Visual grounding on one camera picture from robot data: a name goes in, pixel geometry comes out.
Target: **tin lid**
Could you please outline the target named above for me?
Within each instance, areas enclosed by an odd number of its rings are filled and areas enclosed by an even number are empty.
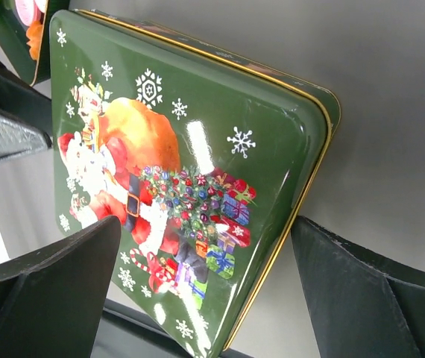
[[[35,5],[39,8],[42,13],[47,11],[48,0],[35,0]]]
[[[286,238],[339,106],[321,87],[204,46],[147,22],[54,15],[55,198],[66,234],[118,216],[113,282],[191,355],[217,357]]]
[[[30,26],[42,16],[34,0],[16,0],[16,9],[20,21],[25,26]]]

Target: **green gift box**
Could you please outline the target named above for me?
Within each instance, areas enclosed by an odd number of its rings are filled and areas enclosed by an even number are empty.
[[[211,245],[206,254],[206,264],[209,270],[229,280],[234,273],[234,256],[228,254],[216,245]]]

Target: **christmas tree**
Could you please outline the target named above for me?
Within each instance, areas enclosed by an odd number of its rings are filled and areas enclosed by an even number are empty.
[[[210,242],[217,238],[214,218],[221,214],[224,187],[212,175],[204,175],[195,167],[181,172],[164,172],[159,166],[146,167],[140,175],[148,190],[182,235]]]

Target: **santa's white glove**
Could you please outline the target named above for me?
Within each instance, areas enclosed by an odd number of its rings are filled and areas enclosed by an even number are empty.
[[[95,224],[98,221],[98,218],[95,212],[90,207],[83,207],[76,212],[75,216],[77,220],[81,223],[81,227],[89,227],[91,224]]]

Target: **gray wall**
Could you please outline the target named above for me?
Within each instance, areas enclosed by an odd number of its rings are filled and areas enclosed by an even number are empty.
[[[72,6],[152,19],[333,90],[342,124],[301,214],[425,271],[425,1],[74,0]],[[0,228],[13,254],[60,237],[51,163],[45,153],[0,166]],[[255,357],[318,357],[290,243],[234,347]]]

